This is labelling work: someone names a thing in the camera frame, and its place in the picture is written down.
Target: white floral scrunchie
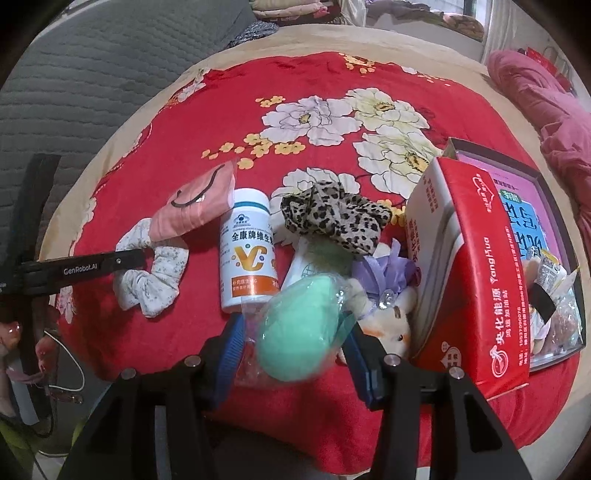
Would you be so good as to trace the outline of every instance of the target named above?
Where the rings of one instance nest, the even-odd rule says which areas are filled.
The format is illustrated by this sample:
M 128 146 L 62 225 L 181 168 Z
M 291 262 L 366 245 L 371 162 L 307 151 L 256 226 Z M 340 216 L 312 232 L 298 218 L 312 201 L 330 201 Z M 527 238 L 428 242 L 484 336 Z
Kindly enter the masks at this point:
M 180 238 L 152 242 L 148 235 L 152 219 L 144 218 L 117 243 L 115 250 L 151 248 L 154 261 L 150 272 L 126 270 L 116 272 L 113 290 L 123 310 L 139 306 L 146 318 L 154 318 L 170 307 L 178 296 L 178 284 L 189 259 L 187 244 Z

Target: fabric pile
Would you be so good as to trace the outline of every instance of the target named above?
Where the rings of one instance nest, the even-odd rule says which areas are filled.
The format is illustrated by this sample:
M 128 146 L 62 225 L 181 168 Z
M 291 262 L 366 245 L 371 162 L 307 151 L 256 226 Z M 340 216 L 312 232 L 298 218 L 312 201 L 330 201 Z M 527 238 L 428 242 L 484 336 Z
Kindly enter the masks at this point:
M 257 20 L 248 25 L 243 32 L 239 33 L 236 38 L 228 44 L 228 48 L 235 47 L 236 45 L 240 45 L 247 41 L 268 37 L 269 35 L 273 35 L 277 30 L 279 30 L 279 26 L 273 23 Z
M 336 0 L 254 0 L 251 8 L 258 19 L 279 27 L 329 23 L 340 18 L 340 6 Z
M 577 224 L 591 251 L 591 113 L 535 60 L 493 52 L 488 73 L 540 130 L 541 151 L 578 205 Z

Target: pink smiley face pouch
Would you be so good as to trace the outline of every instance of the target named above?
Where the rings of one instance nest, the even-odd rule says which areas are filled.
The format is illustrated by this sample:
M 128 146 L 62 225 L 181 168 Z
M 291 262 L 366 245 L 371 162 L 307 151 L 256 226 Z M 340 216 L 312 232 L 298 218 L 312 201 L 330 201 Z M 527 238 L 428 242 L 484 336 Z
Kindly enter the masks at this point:
M 217 218 L 234 206 L 236 164 L 227 161 L 180 187 L 150 223 L 150 240 L 181 236 Z

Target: plush toy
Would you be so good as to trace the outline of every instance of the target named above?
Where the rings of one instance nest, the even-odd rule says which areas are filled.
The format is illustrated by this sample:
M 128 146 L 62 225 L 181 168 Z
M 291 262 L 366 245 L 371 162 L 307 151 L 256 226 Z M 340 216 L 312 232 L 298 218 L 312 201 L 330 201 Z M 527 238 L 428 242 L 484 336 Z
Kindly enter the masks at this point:
M 366 335 L 377 337 L 387 353 L 406 358 L 411 339 L 408 314 L 417 303 L 417 292 L 414 287 L 408 286 L 415 266 L 412 261 L 398 257 L 399 249 L 396 241 L 392 250 L 380 243 L 373 260 L 365 258 L 371 271 L 370 277 L 377 287 L 360 271 L 360 268 L 363 269 L 361 263 L 358 268 L 353 266 L 355 278 L 349 280 L 347 307 Z M 339 352 L 339 359 L 346 363 L 342 351 Z

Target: pink blanket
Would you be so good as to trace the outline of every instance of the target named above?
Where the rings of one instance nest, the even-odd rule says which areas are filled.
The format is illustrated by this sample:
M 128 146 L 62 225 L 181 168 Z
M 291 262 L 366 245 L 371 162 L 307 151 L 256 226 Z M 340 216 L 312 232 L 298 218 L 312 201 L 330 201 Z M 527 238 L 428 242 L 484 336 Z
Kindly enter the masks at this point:
M 515 51 L 493 52 L 488 73 L 540 130 L 541 151 L 577 202 L 577 224 L 591 252 L 591 114 L 536 61 Z

